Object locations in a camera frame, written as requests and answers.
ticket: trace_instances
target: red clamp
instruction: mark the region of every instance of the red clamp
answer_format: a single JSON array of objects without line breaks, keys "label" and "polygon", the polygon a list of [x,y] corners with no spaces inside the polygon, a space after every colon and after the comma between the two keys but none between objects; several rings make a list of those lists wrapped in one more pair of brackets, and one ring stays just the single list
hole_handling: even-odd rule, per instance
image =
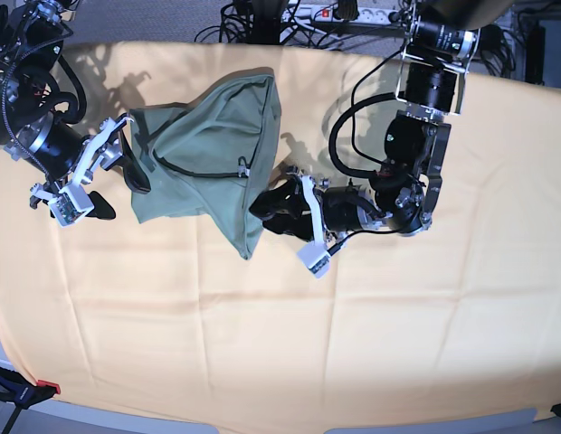
[{"label": "red clamp", "polygon": [[58,395],[62,394],[62,388],[59,384],[55,384],[54,382],[45,382],[43,380],[37,380],[37,385],[39,387],[53,387],[57,392]]}]

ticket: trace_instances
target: gray floor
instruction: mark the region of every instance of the gray floor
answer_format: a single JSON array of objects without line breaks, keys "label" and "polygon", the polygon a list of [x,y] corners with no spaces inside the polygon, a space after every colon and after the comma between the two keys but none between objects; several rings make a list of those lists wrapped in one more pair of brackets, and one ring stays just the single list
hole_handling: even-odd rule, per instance
[{"label": "gray floor", "polygon": [[[120,41],[193,42],[204,28],[220,23],[220,9],[232,0],[83,0],[72,24],[73,43]],[[23,0],[0,0],[20,4]],[[369,7],[398,8],[397,0],[358,0]],[[333,0],[303,0],[330,5]],[[348,52],[383,57],[396,51],[401,40],[359,36]]]}]

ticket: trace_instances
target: black wire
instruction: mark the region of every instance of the black wire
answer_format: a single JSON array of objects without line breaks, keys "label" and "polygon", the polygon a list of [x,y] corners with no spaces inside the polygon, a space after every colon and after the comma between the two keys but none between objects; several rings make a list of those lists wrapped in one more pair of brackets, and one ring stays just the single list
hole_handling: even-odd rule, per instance
[{"label": "black wire", "polygon": [[345,113],[343,113],[335,122],[335,125],[331,129],[331,132],[328,136],[328,154],[330,156],[331,162],[336,167],[336,169],[344,175],[350,176],[352,178],[362,178],[362,179],[369,179],[375,176],[376,171],[373,170],[361,170],[361,169],[352,169],[345,165],[341,161],[338,156],[337,151],[337,138],[338,132],[343,127],[345,122],[347,122],[350,118],[355,116],[355,114],[364,109],[365,107],[372,106],[374,104],[379,104],[381,102],[386,101],[395,101],[395,94],[393,92],[390,93],[382,93],[380,95],[374,95],[367,99],[363,99],[359,101],[354,106],[351,106]]},{"label": "black wire", "polygon": [[293,29],[293,31],[289,34],[289,36],[287,36],[282,41],[280,41],[280,45],[286,45],[287,42],[290,41],[292,38],[294,38],[297,35],[297,33],[300,31],[301,29],[297,26],[297,28]]},{"label": "black wire", "polygon": [[321,48],[320,45],[323,41],[325,41],[331,34],[336,33],[338,30],[338,27],[335,26],[332,29],[330,29],[328,32],[326,32],[325,34],[323,34],[323,36],[317,41],[317,43],[315,44],[315,48]]},{"label": "black wire", "polygon": [[70,79],[71,85],[75,89],[75,92],[78,96],[78,110],[75,113],[75,117],[71,119],[66,118],[65,123],[72,125],[79,124],[85,117],[85,114],[88,110],[88,100],[85,94],[85,90],[81,85],[80,79],[78,79],[78,76],[75,75],[73,68],[65,60],[65,58],[63,56],[60,56],[57,62],[61,65],[63,72],[65,72],[65,75],[67,75],[67,77]]},{"label": "black wire", "polygon": [[409,9],[411,7],[412,0],[399,0],[397,3],[401,9]]},{"label": "black wire", "polygon": [[[374,69],[372,69],[369,73],[367,73],[365,75],[365,77],[363,77],[361,80],[359,80],[357,82],[357,84],[355,85],[355,87],[353,88],[353,91],[351,92],[351,107],[355,106],[355,94],[357,93],[357,90],[359,89],[359,86],[361,86],[361,84],[367,80],[369,77],[371,77],[373,74],[375,74],[377,71],[379,71],[381,68],[383,68],[389,61],[391,61],[393,58],[395,58],[396,56],[398,56],[399,54],[401,54],[403,48],[400,50],[397,50],[396,52],[394,52],[393,54],[391,54],[389,57],[383,59],[383,61],[381,63],[379,63],[377,66],[374,67]],[[379,165],[385,165],[386,163],[382,160],[379,160],[377,158],[373,158],[372,156],[368,156],[367,154],[365,154],[364,152],[362,152],[358,147],[357,144],[355,143],[355,135],[357,134],[356,132],[356,128],[357,128],[357,117],[355,114],[353,114],[353,117],[351,118],[351,146],[353,147],[353,149],[355,150],[355,152],[357,152],[358,155],[364,157],[365,159],[372,161],[374,163],[377,163]]]},{"label": "black wire", "polygon": [[339,252],[343,246],[345,245],[345,243],[347,241],[349,241],[351,238],[355,237],[356,235],[358,235],[359,233],[370,233],[372,235],[393,235],[396,233],[401,233],[403,231],[405,231],[415,220],[415,217],[417,217],[419,215],[419,213],[421,212],[422,207],[418,207],[415,212],[414,215],[411,217],[411,219],[409,219],[407,221],[407,223],[402,226],[399,229],[394,229],[392,231],[367,231],[367,230],[361,230],[361,231],[355,231],[353,233],[349,233],[343,240],[339,241],[338,243],[336,243],[335,245],[333,245],[329,250],[328,250],[328,254],[331,256],[335,256],[337,254],[337,252]]},{"label": "black wire", "polygon": [[494,57],[499,61],[499,76],[506,79],[508,77],[508,61],[502,51],[492,52]]},{"label": "black wire", "polygon": [[502,32],[509,34],[514,39],[514,41],[519,43],[522,47],[525,46],[524,41],[522,41],[515,32],[512,32],[510,29],[501,29],[501,30]]},{"label": "black wire", "polygon": [[295,21],[295,16],[297,16],[297,11],[299,11],[299,6],[300,6],[300,2],[302,0],[298,0],[297,4],[295,5],[295,8],[292,10],[292,14],[290,14],[290,18],[289,18],[289,27],[291,26],[291,23],[297,23]]},{"label": "black wire", "polygon": [[357,38],[359,36],[365,36],[365,35],[370,34],[372,32],[378,32],[379,30],[382,30],[382,29],[369,29],[369,30],[365,30],[361,33],[350,34],[349,36],[344,36],[337,41],[327,42],[325,45],[323,45],[322,47],[318,47],[318,48],[320,48],[321,50],[326,50],[327,48],[329,48],[334,43],[348,41],[349,39]]},{"label": "black wire", "polygon": [[208,27],[206,27],[205,29],[202,29],[200,32],[198,32],[194,38],[194,42],[198,42],[198,38],[200,37],[200,35],[204,32],[208,32],[209,30],[213,30],[213,29],[220,29],[220,25],[210,25]]},{"label": "black wire", "polygon": [[484,64],[490,75],[492,75],[493,77],[498,77],[499,72],[497,70],[497,67],[493,63],[491,63],[490,59],[486,57],[485,53],[486,53],[485,50],[480,52],[480,59],[482,63]]},{"label": "black wire", "polygon": [[248,34],[250,34],[252,29],[250,23],[250,15],[247,11],[245,20],[245,17],[239,14],[228,14],[227,11],[231,7],[234,7],[234,3],[230,3],[222,7],[220,10],[220,25],[204,28],[196,35],[195,41],[198,41],[198,38],[202,33],[208,32],[209,30],[212,30],[214,28],[218,28],[218,42],[224,42],[224,37],[226,37],[227,42],[247,42]]},{"label": "black wire", "polygon": [[535,9],[533,7],[527,7],[526,9],[522,9],[521,11],[518,12],[518,30],[520,32],[522,40],[524,41],[524,45],[528,44],[528,37],[526,36],[526,31],[524,30],[524,28],[522,26],[522,15],[523,14],[527,14],[527,15],[540,14],[542,12],[547,11],[548,9],[550,9],[552,6],[555,6],[555,5],[561,5],[561,0],[555,0],[553,2],[550,2],[547,5],[544,5],[543,7],[539,8],[539,9]]},{"label": "black wire", "polygon": [[[335,6],[336,6],[336,5],[337,5],[337,3],[333,3],[333,4],[329,5],[329,6],[321,7],[321,8],[313,15],[313,19],[310,20],[310,25],[311,25],[312,27],[315,26],[315,20],[317,19],[317,17],[319,16],[319,14],[322,14],[323,11],[330,10],[330,11],[333,11],[333,13],[334,13],[334,11],[335,11]],[[332,30],[329,30],[328,32],[325,32],[325,34],[323,34],[323,36],[320,38],[320,41],[322,41],[322,40],[325,39],[325,38],[328,38],[328,37],[332,34],[331,32],[332,32],[333,30],[336,30],[336,28],[334,28],[334,29],[332,29]],[[314,30],[311,30],[311,31],[310,31],[310,35],[309,35],[309,42],[311,43],[310,46],[313,46],[313,47],[315,47],[315,48],[319,48],[320,41],[317,42],[317,43],[315,44],[315,43],[313,42],[313,36],[314,36],[314,35],[315,35],[315,31],[314,31]]]}]

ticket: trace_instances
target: green cloth bag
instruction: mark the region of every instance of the green cloth bag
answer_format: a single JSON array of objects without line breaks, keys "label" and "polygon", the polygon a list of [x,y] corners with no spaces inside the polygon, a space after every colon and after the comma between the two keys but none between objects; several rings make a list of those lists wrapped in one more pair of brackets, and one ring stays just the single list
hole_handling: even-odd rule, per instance
[{"label": "green cloth bag", "polygon": [[249,259],[262,233],[249,208],[271,177],[280,113],[268,74],[229,80],[191,109],[131,110],[132,146],[152,187],[132,194],[138,221],[208,213]]}]

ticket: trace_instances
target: cable bundle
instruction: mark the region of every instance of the cable bundle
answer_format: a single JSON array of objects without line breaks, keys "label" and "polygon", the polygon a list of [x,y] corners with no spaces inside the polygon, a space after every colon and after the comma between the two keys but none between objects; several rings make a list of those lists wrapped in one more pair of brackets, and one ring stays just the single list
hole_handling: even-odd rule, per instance
[{"label": "cable bundle", "polygon": [[196,35],[194,42],[206,42],[218,34],[218,42],[247,43],[252,31],[253,11],[250,2],[230,3],[220,10],[220,24],[211,25]]},{"label": "cable bundle", "polygon": [[480,62],[484,64],[490,75],[509,79],[516,70],[516,58],[506,38],[509,33],[516,41],[518,37],[510,30],[503,30],[496,24],[481,29]]}]

